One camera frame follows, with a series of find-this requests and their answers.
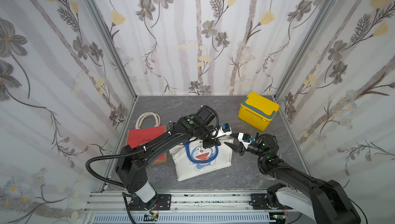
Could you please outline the white Doraemon canvas bag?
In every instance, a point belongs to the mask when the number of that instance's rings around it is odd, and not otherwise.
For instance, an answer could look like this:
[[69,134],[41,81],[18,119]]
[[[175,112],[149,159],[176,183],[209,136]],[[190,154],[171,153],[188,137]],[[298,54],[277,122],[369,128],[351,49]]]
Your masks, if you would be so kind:
[[220,146],[205,149],[202,140],[181,143],[170,154],[175,163],[177,180],[184,181],[231,166],[232,150],[221,140]]

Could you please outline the red jute Christmas bag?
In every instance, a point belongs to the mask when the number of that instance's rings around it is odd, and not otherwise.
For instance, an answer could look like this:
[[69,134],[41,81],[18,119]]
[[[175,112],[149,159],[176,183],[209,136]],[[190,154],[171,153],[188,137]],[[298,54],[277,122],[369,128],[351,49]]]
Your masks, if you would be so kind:
[[[152,116],[155,120],[155,124],[149,128],[141,128],[145,118]],[[167,132],[166,126],[161,126],[160,116],[153,112],[146,112],[141,114],[136,123],[134,129],[131,129],[127,133],[125,145],[129,145],[135,148],[140,145],[144,145],[153,139],[159,137],[163,133]]]

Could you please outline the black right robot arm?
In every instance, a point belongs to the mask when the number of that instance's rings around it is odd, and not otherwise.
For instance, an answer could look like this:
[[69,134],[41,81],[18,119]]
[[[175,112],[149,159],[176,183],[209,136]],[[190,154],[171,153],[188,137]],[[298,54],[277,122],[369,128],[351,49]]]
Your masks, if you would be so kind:
[[261,174],[283,181],[267,189],[266,203],[270,207],[285,205],[310,217],[318,224],[359,224],[361,208],[345,193],[336,181],[324,181],[309,176],[281,159],[275,136],[261,134],[253,138],[246,133],[230,135],[227,143],[239,155],[249,152],[258,156]]

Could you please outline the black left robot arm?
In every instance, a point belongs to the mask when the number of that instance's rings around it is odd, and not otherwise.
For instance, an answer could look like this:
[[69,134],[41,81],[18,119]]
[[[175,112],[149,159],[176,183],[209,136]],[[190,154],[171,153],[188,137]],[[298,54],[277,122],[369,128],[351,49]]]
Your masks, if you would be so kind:
[[[204,105],[196,114],[181,117],[176,123],[169,123],[168,130],[150,142],[135,148],[127,145],[117,155],[91,158],[85,167],[95,178],[123,187],[129,194],[136,195],[140,199],[140,207],[152,210],[157,206],[158,194],[148,181],[146,167],[165,152],[191,138],[202,140],[204,149],[219,146],[219,138],[229,131],[229,124],[220,124],[218,114]],[[99,175],[91,167],[93,162],[111,159],[117,160],[115,171],[120,182]]]

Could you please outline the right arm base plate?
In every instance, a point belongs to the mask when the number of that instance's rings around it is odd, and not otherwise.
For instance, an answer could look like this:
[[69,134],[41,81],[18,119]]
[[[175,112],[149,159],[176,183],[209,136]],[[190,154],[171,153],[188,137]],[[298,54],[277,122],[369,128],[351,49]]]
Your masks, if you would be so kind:
[[292,208],[280,204],[277,197],[273,193],[251,194],[249,205],[254,210],[292,210]]

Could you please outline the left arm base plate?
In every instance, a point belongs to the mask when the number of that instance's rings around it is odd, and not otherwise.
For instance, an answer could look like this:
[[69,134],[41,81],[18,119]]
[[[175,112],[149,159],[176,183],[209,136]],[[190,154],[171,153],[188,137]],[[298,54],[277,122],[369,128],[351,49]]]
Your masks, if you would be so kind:
[[158,194],[157,202],[154,206],[155,211],[169,211],[171,208],[172,195]]

